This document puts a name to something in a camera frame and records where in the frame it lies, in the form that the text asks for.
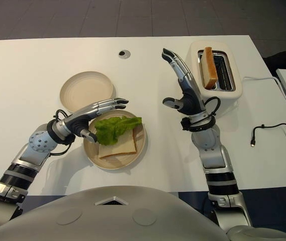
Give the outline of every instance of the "plate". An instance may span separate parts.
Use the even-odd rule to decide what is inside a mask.
[[[124,111],[124,110],[109,111],[97,117],[96,119],[94,119],[89,125],[89,130],[93,133],[96,133],[96,129],[94,127],[94,124],[96,121],[99,121],[102,119],[108,119],[110,117],[117,117],[117,116],[119,117],[126,116],[128,118],[136,117],[132,113]],[[92,143],[92,142],[87,141],[86,139],[83,139],[83,147],[84,147],[84,150],[89,160],[91,160],[96,166],[103,168],[103,169],[108,169],[108,170],[120,169],[134,162],[139,157],[142,150],[144,149],[145,130],[144,130],[143,125],[139,125],[133,129],[133,136],[134,136],[134,141],[135,141],[136,151],[137,151],[137,153],[135,154],[117,155],[117,156],[99,158],[98,157],[99,143]]]
[[[113,85],[107,76],[88,71],[74,75],[61,88],[60,101],[70,112],[113,96]]]

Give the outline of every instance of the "bread slice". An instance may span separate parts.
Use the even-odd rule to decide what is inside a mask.
[[[214,58],[211,47],[206,47],[201,58],[201,67],[203,74],[203,86],[205,89],[211,89],[218,81],[218,74],[214,64]]]
[[[136,146],[133,136],[133,130],[127,130],[125,133],[118,137],[118,142],[111,146],[99,144],[99,158],[105,158],[115,155],[135,154]]]

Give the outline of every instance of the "lettuce leaf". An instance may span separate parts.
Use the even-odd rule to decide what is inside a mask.
[[[99,120],[95,123],[94,127],[97,130],[96,136],[98,142],[102,145],[108,146],[116,144],[119,136],[141,123],[141,117],[127,118],[126,116],[122,116]]]

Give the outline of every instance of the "gray floor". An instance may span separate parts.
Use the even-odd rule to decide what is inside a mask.
[[[0,40],[250,35],[286,50],[286,0],[0,0]]]

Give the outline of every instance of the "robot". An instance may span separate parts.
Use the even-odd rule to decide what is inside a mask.
[[[252,227],[215,125],[220,99],[203,102],[184,61],[166,49],[162,58],[175,71],[183,93],[180,100],[168,97],[163,104],[187,115],[181,124],[192,133],[200,152],[214,208],[211,219],[169,193],[136,186],[85,190],[21,215],[18,203],[24,201],[47,158],[55,155],[52,151],[58,144],[70,147],[75,136],[96,142],[88,122],[126,107],[126,99],[114,98],[92,103],[64,119],[57,112],[55,119],[32,133],[0,179],[0,240],[286,240],[284,232]],[[214,99],[217,107],[209,113],[206,104]]]

